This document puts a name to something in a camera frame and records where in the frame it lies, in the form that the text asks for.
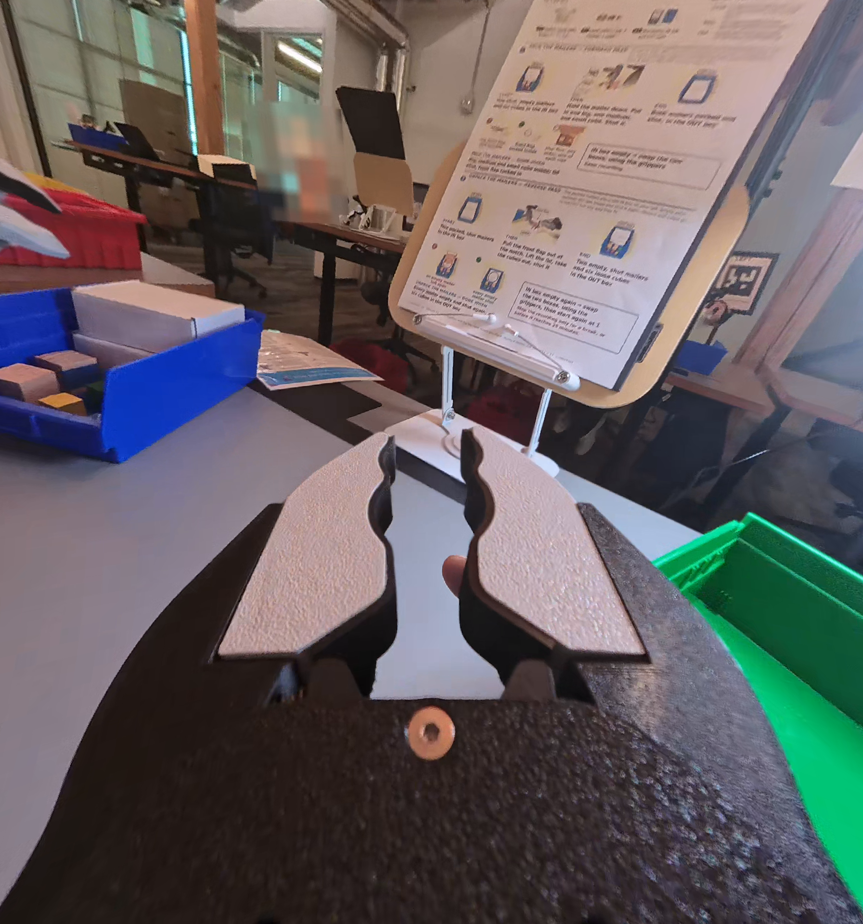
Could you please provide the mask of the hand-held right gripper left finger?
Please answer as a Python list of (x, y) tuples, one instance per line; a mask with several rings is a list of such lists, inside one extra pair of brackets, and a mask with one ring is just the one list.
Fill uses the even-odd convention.
[(391, 525), (394, 438), (376, 433), (288, 496), (217, 647), (228, 661), (287, 659), (309, 679), (344, 663), (363, 697), (398, 629)]

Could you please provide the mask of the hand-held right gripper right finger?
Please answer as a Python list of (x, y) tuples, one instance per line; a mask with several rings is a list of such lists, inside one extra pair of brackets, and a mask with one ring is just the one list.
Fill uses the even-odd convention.
[(645, 643), (573, 496), (499, 435), (461, 434), (459, 592), (465, 640), (508, 684), (523, 662), (560, 682), (576, 664), (646, 663)]

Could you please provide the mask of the white cardboard box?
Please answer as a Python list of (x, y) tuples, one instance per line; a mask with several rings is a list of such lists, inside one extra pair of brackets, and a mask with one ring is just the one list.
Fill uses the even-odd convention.
[(245, 307), (136, 280), (72, 289), (78, 330), (149, 353), (241, 324)]
[(154, 355), (152, 352), (141, 348), (100, 340), (79, 331), (72, 333), (72, 341), (74, 350), (77, 353), (93, 358), (102, 372), (108, 372), (111, 369)]

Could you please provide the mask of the blue plastic bin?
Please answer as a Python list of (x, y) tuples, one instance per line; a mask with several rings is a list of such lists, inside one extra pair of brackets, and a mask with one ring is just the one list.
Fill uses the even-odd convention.
[[(265, 316), (107, 372), (99, 420), (0, 396), (0, 434), (122, 463), (251, 384)], [(72, 346), (72, 289), (0, 295), (0, 368)]]

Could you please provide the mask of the red plastic bin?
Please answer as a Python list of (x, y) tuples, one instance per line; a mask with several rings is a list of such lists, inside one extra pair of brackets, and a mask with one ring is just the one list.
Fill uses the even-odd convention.
[(41, 255), (33, 250), (9, 247), (0, 252), (0, 265), (38, 268), (140, 270), (141, 248), (137, 228), (145, 225), (142, 214), (88, 195), (51, 191), (61, 207), (54, 214), (23, 199), (8, 195), (5, 205), (34, 224), (52, 232), (68, 251), (66, 259)]

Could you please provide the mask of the blue background bin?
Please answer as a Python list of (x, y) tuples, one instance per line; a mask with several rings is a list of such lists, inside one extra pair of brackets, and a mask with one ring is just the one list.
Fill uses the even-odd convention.
[(71, 122), (67, 124), (67, 127), (71, 140), (77, 144), (115, 153), (122, 153), (126, 150), (125, 139), (112, 131)]

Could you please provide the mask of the long background desk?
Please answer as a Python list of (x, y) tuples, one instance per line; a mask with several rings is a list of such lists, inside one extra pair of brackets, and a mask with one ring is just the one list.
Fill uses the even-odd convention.
[(250, 181), (217, 179), (189, 167), (153, 161), (77, 141), (65, 140), (57, 143), (57, 146), (75, 151), (81, 156), (86, 167), (123, 179), (127, 207), (140, 214), (144, 212), (139, 195), (139, 189), (142, 186), (165, 189), (169, 184), (178, 180), (188, 192), (194, 195), (200, 215), (209, 211), (210, 203), (215, 198), (217, 190), (258, 192), (257, 185)]

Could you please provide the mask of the blue and white leaflet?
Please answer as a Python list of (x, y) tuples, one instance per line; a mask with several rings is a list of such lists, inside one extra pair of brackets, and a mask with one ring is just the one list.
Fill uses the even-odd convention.
[(348, 382), (379, 382), (381, 377), (316, 341), (264, 330), (257, 381), (269, 391)]

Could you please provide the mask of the black office chair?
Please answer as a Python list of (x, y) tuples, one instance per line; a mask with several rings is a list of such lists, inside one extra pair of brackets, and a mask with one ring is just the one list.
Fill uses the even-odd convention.
[(238, 278), (259, 298), (265, 298), (268, 290), (264, 284), (233, 262), (254, 255), (267, 264), (273, 260), (273, 222), (262, 203), (252, 167), (244, 162), (213, 161), (208, 168), (211, 180), (198, 193), (203, 276), (213, 283), (217, 297), (227, 295)]

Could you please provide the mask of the green plastic bin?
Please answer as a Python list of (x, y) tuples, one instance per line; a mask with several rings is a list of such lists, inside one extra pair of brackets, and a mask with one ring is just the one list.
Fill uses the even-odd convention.
[(863, 576), (755, 514), (654, 563), (737, 660), (863, 909)]

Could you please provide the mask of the small blue bin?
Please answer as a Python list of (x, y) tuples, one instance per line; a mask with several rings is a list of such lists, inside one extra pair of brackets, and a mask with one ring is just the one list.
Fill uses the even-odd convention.
[(680, 374), (710, 376), (728, 353), (728, 349), (720, 341), (708, 344), (686, 340), (676, 354), (671, 368)]

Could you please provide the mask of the dark wooden desk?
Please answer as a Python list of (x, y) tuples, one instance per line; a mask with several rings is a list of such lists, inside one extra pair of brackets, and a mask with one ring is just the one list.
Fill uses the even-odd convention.
[(346, 225), (279, 221), (277, 229), (282, 239), (322, 256), (317, 336), (322, 346), (329, 346), (333, 341), (337, 263), (345, 261), (371, 269), (390, 283), (405, 250), (405, 245), (398, 240), (360, 232)]

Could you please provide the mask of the black and white marker tag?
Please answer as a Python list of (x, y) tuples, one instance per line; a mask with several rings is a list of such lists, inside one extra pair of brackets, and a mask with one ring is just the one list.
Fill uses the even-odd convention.
[(734, 250), (709, 290), (729, 314), (752, 316), (769, 282), (780, 254), (769, 251)]

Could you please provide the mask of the document stand with black sheet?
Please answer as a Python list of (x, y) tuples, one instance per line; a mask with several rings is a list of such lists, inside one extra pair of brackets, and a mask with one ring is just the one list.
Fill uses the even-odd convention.
[(388, 90), (341, 86), (335, 91), (354, 148), (356, 196), (411, 219), (414, 187), (406, 161), (396, 95)]

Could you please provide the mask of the printed instruction sheet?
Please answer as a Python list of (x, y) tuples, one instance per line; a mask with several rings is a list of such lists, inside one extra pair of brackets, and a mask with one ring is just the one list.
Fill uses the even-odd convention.
[(618, 391), (826, 2), (533, 2), (396, 306)]

